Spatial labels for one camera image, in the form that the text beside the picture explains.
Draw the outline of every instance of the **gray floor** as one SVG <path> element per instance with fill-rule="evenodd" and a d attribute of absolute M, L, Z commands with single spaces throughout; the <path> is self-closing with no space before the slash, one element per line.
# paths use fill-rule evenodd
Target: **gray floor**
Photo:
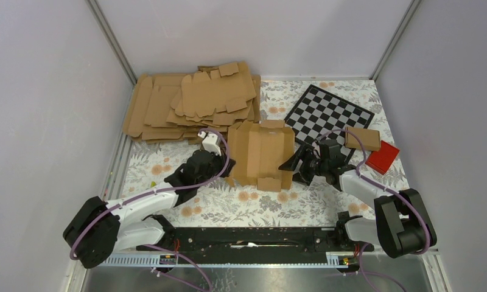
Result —
<path fill-rule="evenodd" d="M 400 281 L 407 291 L 431 291 L 421 259 L 406 255 L 391 259 L 385 255 L 365 255 L 366 271 L 388 274 Z M 328 277 L 339 273 L 323 268 L 215 268 L 205 269 L 214 291 L 373 291 L 362 275 Z M 193 268 L 176 268 L 170 274 L 203 288 L 208 285 Z M 402 291 L 395 283 L 376 276 L 369 279 L 380 291 Z M 100 266 L 86 276 L 83 292 L 156 292 L 195 291 L 164 277 L 157 278 L 148 268 Z"/>

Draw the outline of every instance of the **table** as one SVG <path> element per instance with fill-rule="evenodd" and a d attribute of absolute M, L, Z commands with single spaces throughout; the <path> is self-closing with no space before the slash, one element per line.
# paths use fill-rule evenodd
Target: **table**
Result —
<path fill-rule="evenodd" d="M 261 83 L 262 119 L 284 119 L 310 84 L 354 102 L 375 113 L 370 129 L 379 130 L 386 142 L 395 145 L 378 91 L 372 80 L 346 81 L 264 81 Z M 142 192 L 169 176 L 185 162 L 198 145 L 183 142 L 160 144 L 134 143 L 121 197 Z M 355 151 L 351 164 L 363 159 Z M 362 173 L 394 189 L 408 188 L 399 157 L 385 175 L 364 165 Z M 176 227 L 297 227 L 333 226 L 337 213 L 374 218 L 372 208 L 354 196 L 339 192 L 323 178 L 310 186 L 293 183 L 290 190 L 261 192 L 254 186 L 231 189 L 222 179 L 199 189 L 192 200 L 163 214 Z"/>

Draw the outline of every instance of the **white panel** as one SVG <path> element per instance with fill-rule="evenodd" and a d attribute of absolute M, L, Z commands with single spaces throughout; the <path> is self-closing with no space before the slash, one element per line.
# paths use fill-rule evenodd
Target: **white panel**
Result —
<path fill-rule="evenodd" d="M 85 1 L 0 1 L 0 291 L 58 291 L 131 85 Z"/>
<path fill-rule="evenodd" d="M 364 77 L 410 0 L 99 3 L 137 75 L 246 60 L 267 77 Z"/>
<path fill-rule="evenodd" d="M 453 291 L 487 291 L 487 1 L 423 1 L 377 85 Z"/>

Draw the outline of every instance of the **stack of cardboard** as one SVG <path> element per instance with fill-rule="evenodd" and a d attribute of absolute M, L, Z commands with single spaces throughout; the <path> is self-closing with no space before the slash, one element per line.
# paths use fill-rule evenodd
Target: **stack of cardboard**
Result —
<path fill-rule="evenodd" d="M 226 133 L 238 121 L 259 122 L 260 82 L 245 62 L 199 66 L 193 74 L 143 74 L 123 131 L 147 143 L 198 141 L 201 128 Z"/>

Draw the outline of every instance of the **orange flower print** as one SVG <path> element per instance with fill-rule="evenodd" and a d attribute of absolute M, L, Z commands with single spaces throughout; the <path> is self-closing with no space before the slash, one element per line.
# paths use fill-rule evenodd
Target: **orange flower print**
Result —
<path fill-rule="evenodd" d="M 151 172 L 153 175 L 160 175 L 161 172 L 163 172 L 163 167 L 159 164 L 156 164 L 152 167 Z"/>
<path fill-rule="evenodd" d="M 247 200 L 249 200 L 249 193 L 248 192 L 240 192 L 238 194 L 238 200 L 240 202 L 246 202 Z"/>
<path fill-rule="evenodd" d="M 190 217 L 192 215 L 192 208 L 189 206 L 182 208 L 181 215 L 184 217 Z"/>
<path fill-rule="evenodd" d="M 360 212 L 360 208 L 355 203 L 349 204 L 348 210 L 350 214 L 358 214 Z"/>
<path fill-rule="evenodd" d="M 285 192 L 281 192 L 278 194 L 278 201 L 280 203 L 286 203 L 289 201 L 289 196 Z"/>

